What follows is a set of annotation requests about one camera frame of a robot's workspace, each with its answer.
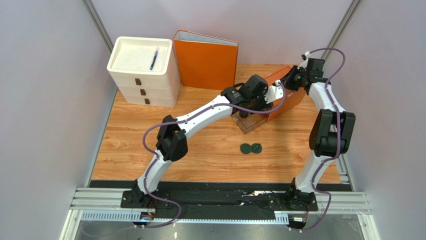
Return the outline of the black round jar lid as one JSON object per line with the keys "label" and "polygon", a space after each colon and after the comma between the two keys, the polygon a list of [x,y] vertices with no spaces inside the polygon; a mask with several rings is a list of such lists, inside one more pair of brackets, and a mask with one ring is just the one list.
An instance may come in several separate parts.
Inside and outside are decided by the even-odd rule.
{"label": "black round jar lid", "polygon": [[249,114],[250,114],[249,112],[241,110],[241,111],[239,112],[239,117],[240,117],[241,119],[246,119],[246,118],[249,116]]}

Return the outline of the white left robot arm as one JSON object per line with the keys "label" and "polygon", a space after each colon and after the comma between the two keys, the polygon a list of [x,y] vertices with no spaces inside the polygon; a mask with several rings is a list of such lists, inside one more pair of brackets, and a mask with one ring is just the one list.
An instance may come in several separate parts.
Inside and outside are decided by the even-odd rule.
{"label": "white left robot arm", "polygon": [[269,85],[255,74],[245,83],[225,88],[206,105],[179,117],[167,115],[160,124],[150,127],[143,135],[146,147],[148,133],[158,129],[155,149],[148,149],[153,158],[144,173],[134,181],[130,190],[124,191],[122,208],[145,208],[157,197],[153,195],[158,184],[172,163],[188,153],[188,140],[210,124],[241,111],[252,114],[269,114],[273,102],[284,97],[280,80]]}

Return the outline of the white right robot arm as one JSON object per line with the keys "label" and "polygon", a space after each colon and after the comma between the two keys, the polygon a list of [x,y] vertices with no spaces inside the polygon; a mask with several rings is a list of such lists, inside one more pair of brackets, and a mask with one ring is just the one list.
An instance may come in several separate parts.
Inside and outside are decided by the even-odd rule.
{"label": "white right robot arm", "polygon": [[308,54],[302,59],[281,81],[288,90],[305,90],[318,114],[309,136],[311,153],[286,191],[285,203],[291,210],[304,210],[313,202],[316,186],[327,167],[348,151],[356,121],[355,114],[338,103],[332,85],[323,76],[325,60]]}

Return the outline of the orange drawer cabinet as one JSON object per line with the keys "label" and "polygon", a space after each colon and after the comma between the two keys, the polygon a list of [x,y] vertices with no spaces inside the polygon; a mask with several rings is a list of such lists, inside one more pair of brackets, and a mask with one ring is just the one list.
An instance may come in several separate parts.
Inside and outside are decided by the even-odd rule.
{"label": "orange drawer cabinet", "polygon": [[[289,73],[292,67],[292,64],[284,65],[276,71],[265,75],[264,79],[268,82],[269,85],[271,85],[274,81],[283,78],[287,73]],[[278,110],[268,115],[266,120],[267,123],[300,104],[306,95],[306,92],[303,88],[299,88],[298,91],[286,89],[285,93],[286,98],[283,105]]]}

